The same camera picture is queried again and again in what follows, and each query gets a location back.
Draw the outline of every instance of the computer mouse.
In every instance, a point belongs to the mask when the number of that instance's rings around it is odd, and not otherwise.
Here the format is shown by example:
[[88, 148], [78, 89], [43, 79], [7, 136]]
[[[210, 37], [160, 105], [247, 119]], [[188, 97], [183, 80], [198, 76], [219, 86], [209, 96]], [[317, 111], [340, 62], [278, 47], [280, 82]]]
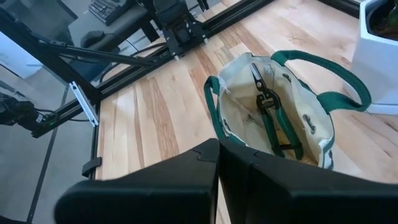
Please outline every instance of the computer mouse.
[[105, 32], [102, 30], [94, 30], [85, 34], [80, 40], [80, 46], [84, 48], [88, 48], [91, 45], [99, 42], [105, 36]]

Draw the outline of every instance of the bag handle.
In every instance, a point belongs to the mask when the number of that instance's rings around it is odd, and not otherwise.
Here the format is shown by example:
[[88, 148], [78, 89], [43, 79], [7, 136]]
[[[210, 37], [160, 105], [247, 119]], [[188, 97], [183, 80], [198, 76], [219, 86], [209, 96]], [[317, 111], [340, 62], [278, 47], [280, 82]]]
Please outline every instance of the bag handle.
[[205, 98], [207, 103], [207, 108], [209, 109], [211, 122], [213, 123], [214, 130], [216, 131], [217, 137], [219, 140], [225, 140], [226, 136], [223, 131], [223, 125], [218, 117], [217, 109], [215, 108], [213, 95], [211, 94], [211, 90], [213, 93], [219, 96], [220, 94], [220, 83], [216, 77], [208, 77], [205, 82]]
[[321, 93], [317, 96], [317, 99], [327, 113], [337, 109], [365, 111], [372, 103], [371, 94], [365, 84], [352, 72], [335, 62], [299, 50], [281, 50], [275, 52], [271, 56], [271, 59], [278, 62], [281, 66], [285, 66], [286, 61], [295, 59], [312, 62], [337, 74], [358, 93], [361, 103], [357, 103], [350, 97], [341, 93], [332, 91]]

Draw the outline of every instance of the wooden table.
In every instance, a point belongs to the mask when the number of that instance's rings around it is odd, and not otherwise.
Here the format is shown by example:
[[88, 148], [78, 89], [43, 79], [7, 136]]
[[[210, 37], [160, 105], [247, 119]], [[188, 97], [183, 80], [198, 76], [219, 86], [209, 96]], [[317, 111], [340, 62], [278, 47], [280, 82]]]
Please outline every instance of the wooden table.
[[[223, 0], [204, 18], [236, 1]], [[349, 68], [357, 28], [357, 19], [314, 0], [276, 0], [262, 8], [181, 60], [169, 62], [102, 101], [98, 156], [103, 157], [103, 165], [96, 178], [126, 175], [214, 138], [203, 84], [240, 54], [271, 55], [276, 50], [297, 49]], [[126, 67], [120, 65], [107, 78]], [[294, 61], [288, 67], [317, 93], [345, 92], [342, 80], [316, 65]], [[337, 171], [398, 183], [398, 118], [353, 111], [331, 115]], [[222, 193], [219, 203], [217, 222], [229, 223]]]

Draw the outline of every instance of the plant pot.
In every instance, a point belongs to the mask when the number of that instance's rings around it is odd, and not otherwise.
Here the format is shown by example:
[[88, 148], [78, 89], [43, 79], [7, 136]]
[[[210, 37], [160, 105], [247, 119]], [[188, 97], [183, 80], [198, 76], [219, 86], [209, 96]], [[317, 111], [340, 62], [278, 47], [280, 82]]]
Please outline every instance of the plant pot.
[[[398, 41], [378, 37], [371, 30], [389, 10], [391, 0], [367, 0], [359, 11], [359, 35], [351, 71], [365, 83], [372, 95], [368, 112], [398, 115]], [[355, 91], [346, 91], [359, 100]]]

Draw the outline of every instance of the canvas tote bag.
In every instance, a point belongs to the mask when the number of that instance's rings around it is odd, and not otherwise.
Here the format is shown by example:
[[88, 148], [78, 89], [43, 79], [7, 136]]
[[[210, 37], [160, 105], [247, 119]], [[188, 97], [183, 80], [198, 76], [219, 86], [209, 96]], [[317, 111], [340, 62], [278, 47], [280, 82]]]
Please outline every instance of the canvas tote bag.
[[[285, 66], [286, 61], [295, 59], [334, 72], [356, 90], [361, 102], [337, 92], [314, 94]], [[333, 168], [335, 130], [330, 112], [364, 111], [371, 103], [368, 89], [354, 74], [335, 62], [298, 50], [279, 51], [271, 57], [245, 53], [217, 77], [209, 77], [204, 89], [219, 139], [287, 159], [309, 159], [325, 169]]]

